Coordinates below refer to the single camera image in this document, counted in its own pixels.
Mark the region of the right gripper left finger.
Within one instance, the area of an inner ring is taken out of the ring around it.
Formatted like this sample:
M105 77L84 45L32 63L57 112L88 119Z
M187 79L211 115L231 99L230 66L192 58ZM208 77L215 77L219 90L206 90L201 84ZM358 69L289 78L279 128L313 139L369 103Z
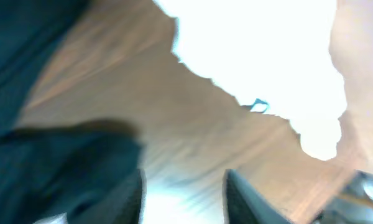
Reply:
M145 173L137 169L102 201L77 218L77 224L139 224L145 190Z

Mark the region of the black leggings with red waistband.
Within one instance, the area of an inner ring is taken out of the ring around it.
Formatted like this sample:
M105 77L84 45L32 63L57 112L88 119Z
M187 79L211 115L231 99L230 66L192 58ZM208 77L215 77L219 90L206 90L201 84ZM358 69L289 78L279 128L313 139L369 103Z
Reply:
M88 6L86 0L0 0L0 224L77 223L139 169L138 131L126 121L19 121Z

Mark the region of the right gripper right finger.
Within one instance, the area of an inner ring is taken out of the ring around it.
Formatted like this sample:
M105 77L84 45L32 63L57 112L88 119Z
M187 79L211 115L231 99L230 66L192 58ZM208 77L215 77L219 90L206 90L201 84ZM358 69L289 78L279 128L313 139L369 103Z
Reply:
M224 173L223 210L226 224L292 224L234 169Z

